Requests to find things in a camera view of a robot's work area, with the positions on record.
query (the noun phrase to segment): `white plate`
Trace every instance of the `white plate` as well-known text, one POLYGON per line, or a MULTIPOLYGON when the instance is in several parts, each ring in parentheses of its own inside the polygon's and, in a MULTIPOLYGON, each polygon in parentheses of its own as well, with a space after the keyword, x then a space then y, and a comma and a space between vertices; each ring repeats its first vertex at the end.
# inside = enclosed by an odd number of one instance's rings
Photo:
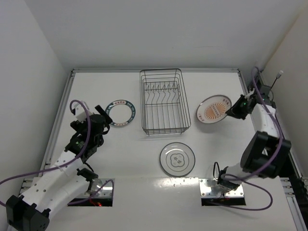
POLYGON ((231 100, 225 95, 213 95, 197 108, 197 118, 204 124, 214 124, 224 119, 231 108, 231 100))
POLYGON ((193 151, 184 143, 170 143, 160 153, 163 170, 174 177, 190 173, 195 164, 193 151))

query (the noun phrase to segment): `plate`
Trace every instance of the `plate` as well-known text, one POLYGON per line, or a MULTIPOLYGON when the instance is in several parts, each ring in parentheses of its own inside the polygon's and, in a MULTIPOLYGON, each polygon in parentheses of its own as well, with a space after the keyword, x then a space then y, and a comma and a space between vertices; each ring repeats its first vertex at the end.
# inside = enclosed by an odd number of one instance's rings
POLYGON ((122 127, 122 126, 129 124, 135 118, 135 115, 136 115, 135 106, 127 100, 113 101, 106 107, 105 112, 113 119, 113 122, 111 123, 111 125, 116 126, 116 127, 122 127), (120 110, 119 113, 116 114, 116 117, 117 117, 116 120, 121 120, 122 118, 123 120, 115 122, 114 118, 110 115, 110 113, 116 106, 119 106, 119 105, 127 106, 130 109, 130 112, 127 115, 127 113, 125 113, 125 110, 124 111, 120 110))
POLYGON ((183 177, 190 173, 195 164, 195 156, 184 143, 174 142, 163 148, 160 153, 160 165, 171 176, 183 177))
POLYGON ((213 95, 197 108, 197 118, 204 124, 214 124, 223 120, 231 108, 231 100, 225 95, 213 95))

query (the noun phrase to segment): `white wall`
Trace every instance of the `white wall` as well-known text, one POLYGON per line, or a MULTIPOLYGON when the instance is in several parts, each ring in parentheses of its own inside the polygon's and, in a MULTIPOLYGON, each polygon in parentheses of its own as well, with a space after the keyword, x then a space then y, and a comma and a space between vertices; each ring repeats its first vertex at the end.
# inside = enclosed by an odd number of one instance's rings
MULTIPOLYGON (((23 0, 0 1, 0 179, 39 170, 67 73, 23 0)), ((0 186, 0 200, 21 180, 0 186)), ((6 230, 0 208, 0 230, 6 230)))
POLYGON ((25 0, 64 67, 238 67, 250 78, 306 0, 25 0))
POLYGON ((273 87, 275 102, 297 162, 308 176, 308 7, 284 38, 264 70, 271 84, 279 70, 284 74, 273 87))

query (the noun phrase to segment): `round plate with blue rim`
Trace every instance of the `round plate with blue rim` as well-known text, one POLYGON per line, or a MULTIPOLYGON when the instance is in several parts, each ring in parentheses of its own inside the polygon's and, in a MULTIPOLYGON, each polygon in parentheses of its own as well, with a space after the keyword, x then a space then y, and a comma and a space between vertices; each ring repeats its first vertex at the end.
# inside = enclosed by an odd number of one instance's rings
POLYGON ((106 107, 106 113, 112 118, 111 125, 122 127, 129 124, 135 117, 135 106, 127 100, 116 100, 106 107))

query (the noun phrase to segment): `plate with orange pattern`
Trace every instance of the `plate with orange pattern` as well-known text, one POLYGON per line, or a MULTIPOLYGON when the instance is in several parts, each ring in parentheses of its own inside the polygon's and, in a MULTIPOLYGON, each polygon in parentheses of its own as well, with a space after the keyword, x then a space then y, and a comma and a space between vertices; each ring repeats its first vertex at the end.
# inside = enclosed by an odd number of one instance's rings
POLYGON ((197 108, 197 118, 204 124, 214 124, 224 119, 231 108, 231 100, 225 95, 213 95, 197 108))

